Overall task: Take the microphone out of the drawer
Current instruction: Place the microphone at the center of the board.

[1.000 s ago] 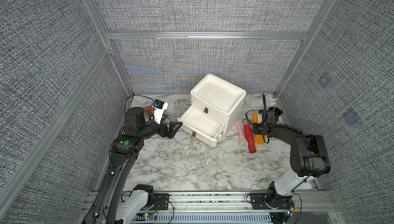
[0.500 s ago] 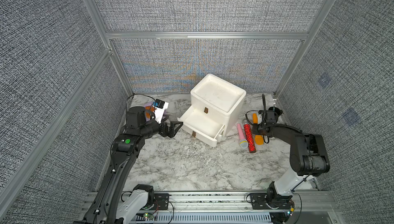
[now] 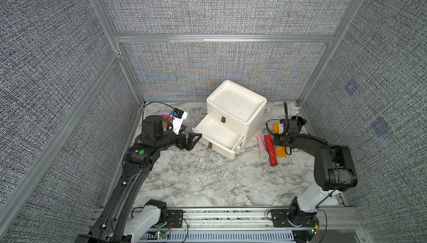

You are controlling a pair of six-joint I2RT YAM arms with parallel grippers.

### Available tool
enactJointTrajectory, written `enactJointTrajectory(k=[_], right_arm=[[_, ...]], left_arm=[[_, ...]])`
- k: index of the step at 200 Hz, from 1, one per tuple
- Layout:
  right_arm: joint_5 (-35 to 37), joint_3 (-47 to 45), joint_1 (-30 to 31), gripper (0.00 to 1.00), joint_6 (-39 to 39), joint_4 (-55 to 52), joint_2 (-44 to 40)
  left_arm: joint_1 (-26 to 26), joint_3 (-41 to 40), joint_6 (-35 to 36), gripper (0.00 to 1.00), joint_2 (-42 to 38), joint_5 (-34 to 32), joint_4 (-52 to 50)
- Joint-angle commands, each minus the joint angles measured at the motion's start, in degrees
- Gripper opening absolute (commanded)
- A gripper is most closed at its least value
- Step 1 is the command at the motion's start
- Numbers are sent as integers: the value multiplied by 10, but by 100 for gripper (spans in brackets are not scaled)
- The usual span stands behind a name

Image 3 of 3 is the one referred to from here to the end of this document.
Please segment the red glitter microphone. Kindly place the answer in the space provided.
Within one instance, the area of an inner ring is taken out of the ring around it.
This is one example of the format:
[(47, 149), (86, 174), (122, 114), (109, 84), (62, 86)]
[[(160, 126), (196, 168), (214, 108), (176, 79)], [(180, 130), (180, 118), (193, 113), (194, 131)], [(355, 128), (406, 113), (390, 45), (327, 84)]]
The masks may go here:
[(272, 142), (272, 137), (271, 134), (268, 130), (263, 130), (263, 136), (264, 136), (264, 143), (266, 146), (266, 150), (269, 154), (269, 163), (270, 166), (277, 166), (278, 165), (278, 161), (276, 159), (276, 154), (275, 154), (275, 150), (274, 150), (274, 145)]

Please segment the orange microphone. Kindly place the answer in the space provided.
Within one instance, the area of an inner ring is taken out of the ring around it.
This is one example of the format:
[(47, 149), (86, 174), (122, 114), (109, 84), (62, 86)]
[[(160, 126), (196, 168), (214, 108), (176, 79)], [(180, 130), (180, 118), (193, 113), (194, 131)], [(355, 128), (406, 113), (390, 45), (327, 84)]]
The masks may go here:
[[(273, 131), (275, 136), (280, 135), (280, 126), (277, 122), (273, 123)], [(275, 146), (275, 153), (277, 158), (283, 158), (286, 156), (286, 151), (284, 149), (284, 146), (281, 146), (278, 140), (274, 140), (274, 146)]]

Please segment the white three-drawer storage unit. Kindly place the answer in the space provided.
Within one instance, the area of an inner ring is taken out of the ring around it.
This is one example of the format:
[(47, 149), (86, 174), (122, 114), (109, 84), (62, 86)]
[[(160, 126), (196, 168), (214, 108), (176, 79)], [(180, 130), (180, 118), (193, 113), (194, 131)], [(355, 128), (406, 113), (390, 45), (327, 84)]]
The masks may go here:
[(247, 148), (259, 129), (267, 99), (225, 80), (206, 102), (208, 115), (241, 136), (242, 148)]

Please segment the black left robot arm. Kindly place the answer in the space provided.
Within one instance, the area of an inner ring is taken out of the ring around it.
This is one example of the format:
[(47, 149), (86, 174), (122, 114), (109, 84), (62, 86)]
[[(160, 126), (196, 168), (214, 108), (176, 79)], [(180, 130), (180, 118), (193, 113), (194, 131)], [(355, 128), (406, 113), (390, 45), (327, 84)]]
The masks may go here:
[(132, 211), (143, 182), (149, 176), (161, 152), (172, 146), (191, 151), (202, 135), (183, 129), (173, 131), (173, 124), (159, 115), (147, 116), (142, 132), (126, 151), (122, 173), (102, 214), (87, 234), (78, 235), (77, 243), (136, 243), (153, 226), (167, 222), (167, 204), (150, 200), (132, 219)]

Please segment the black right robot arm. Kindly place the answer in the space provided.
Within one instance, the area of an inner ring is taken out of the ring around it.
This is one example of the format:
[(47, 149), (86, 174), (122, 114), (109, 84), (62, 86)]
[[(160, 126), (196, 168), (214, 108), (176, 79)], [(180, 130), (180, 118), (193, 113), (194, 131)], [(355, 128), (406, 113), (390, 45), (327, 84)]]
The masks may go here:
[(290, 150), (302, 150), (314, 157), (315, 182), (289, 206), (289, 223), (299, 227), (314, 220), (317, 209), (328, 198), (355, 187), (358, 176), (348, 146), (332, 145), (321, 138), (302, 134), (306, 120), (298, 116), (281, 119), (280, 123), (284, 130), (273, 135), (273, 143)]

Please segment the white bottom drawer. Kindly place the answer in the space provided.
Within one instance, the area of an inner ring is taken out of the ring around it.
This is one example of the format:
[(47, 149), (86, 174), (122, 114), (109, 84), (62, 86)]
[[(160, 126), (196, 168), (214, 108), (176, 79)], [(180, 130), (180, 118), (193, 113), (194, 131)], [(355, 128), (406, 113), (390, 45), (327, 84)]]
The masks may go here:
[(234, 160), (241, 151), (243, 135), (239, 135), (225, 126), (224, 123), (207, 115), (192, 131), (202, 134), (200, 142), (218, 154)]

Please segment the pink microphone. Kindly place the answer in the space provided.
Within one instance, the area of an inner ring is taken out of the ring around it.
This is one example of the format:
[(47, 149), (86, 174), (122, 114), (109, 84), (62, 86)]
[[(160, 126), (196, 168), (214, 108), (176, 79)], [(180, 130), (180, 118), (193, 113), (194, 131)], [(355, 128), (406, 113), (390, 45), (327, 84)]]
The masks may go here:
[(256, 139), (259, 146), (259, 157), (261, 161), (269, 161), (269, 153), (266, 150), (265, 143), (261, 134), (256, 134)]

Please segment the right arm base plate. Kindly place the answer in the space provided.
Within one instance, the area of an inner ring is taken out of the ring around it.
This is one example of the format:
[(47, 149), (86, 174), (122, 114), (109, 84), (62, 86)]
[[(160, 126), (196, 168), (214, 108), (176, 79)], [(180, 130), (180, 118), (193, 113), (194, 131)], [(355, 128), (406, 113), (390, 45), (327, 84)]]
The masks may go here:
[(319, 225), (319, 219), (316, 213), (305, 213), (300, 211), (294, 213), (289, 212), (287, 209), (270, 210), (268, 213), (270, 220), (273, 222), (274, 227), (315, 227)]

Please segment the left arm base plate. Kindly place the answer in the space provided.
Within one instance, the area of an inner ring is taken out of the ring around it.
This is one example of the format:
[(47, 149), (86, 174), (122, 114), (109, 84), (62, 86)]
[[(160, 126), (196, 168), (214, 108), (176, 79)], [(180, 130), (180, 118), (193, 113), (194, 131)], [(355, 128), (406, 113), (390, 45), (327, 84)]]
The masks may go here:
[(151, 229), (182, 228), (183, 210), (168, 210), (166, 221), (151, 226)]

